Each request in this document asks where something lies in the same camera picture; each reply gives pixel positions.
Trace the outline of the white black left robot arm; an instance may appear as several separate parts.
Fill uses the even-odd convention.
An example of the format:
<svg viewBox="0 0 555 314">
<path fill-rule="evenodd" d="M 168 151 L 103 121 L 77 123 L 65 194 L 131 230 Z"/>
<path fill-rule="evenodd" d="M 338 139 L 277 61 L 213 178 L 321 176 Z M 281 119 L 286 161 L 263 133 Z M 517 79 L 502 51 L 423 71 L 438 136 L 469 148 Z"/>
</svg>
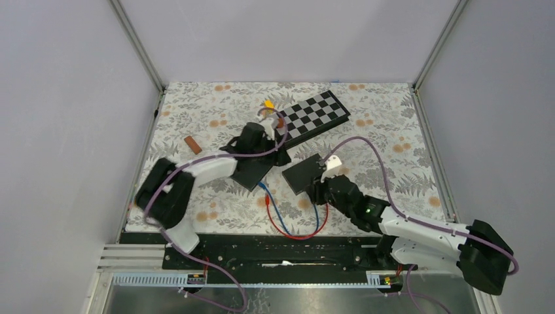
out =
<svg viewBox="0 0 555 314">
<path fill-rule="evenodd" d="M 149 224 L 156 226 L 178 252 L 178 261 L 188 269 L 197 268 L 203 252 L 200 239 L 185 217 L 195 188 L 230 177 L 252 191 L 274 166 L 290 162 L 284 147 L 286 135 L 272 122 L 249 122 L 211 156 L 189 161 L 182 166 L 167 158 L 159 159 L 139 188 L 135 203 Z"/>
</svg>

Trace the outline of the black white chessboard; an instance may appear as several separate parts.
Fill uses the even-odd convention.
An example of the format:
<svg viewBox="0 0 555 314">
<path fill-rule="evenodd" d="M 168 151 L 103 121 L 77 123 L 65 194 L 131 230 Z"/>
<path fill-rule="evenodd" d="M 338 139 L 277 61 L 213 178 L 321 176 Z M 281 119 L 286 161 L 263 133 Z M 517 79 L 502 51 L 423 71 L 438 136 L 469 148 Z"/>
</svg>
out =
<svg viewBox="0 0 555 314">
<path fill-rule="evenodd" d="M 347 122 L 351 115 L 331 90 L 287 107 L 280 114 L 288 129 L 286 149 Z"/>
</svg>

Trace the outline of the black network switch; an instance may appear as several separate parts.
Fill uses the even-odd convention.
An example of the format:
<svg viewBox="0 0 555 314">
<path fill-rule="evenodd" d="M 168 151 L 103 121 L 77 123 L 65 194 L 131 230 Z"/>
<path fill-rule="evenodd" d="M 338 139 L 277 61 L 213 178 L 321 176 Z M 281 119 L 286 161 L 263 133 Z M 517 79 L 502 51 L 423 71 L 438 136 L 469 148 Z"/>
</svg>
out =
<svg viewBox="0 0 555 314">
<path fill-rule="evenodd" d="M 323 172 L 324 165 L 321 156 L 314 154 L 282 171 L 281 174 L 293 194 L 299 195 L 305 191 L 315 178 L 320 178 Z"/>
<path fill-rule="evenodd" d="M 252 192 L 273 166 L 274 161 L 267 158 L 246 158 L 238 161 L 231 178 Z"/>
</svg>

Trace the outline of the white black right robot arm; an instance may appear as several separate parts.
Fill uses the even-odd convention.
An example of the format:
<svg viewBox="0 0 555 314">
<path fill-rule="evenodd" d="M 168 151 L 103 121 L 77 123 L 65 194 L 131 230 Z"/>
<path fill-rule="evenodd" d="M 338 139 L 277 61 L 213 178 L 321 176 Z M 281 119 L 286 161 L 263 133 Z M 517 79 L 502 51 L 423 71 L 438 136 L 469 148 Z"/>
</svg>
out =
<svg viewBox="0 0 555 314">
<path fill-rule="evenodd" d="M 381 235 L 376 263 L 445 270 L 487 294 L 499 296 L 511 270 L 512 249 L 482 220 L 471 225 L 410 216 L 389 201 L 362 193 L 346 176 L 314 178 L 305 188 L 318 205 L 331 205 L 358 229 Z"/>
</svg>

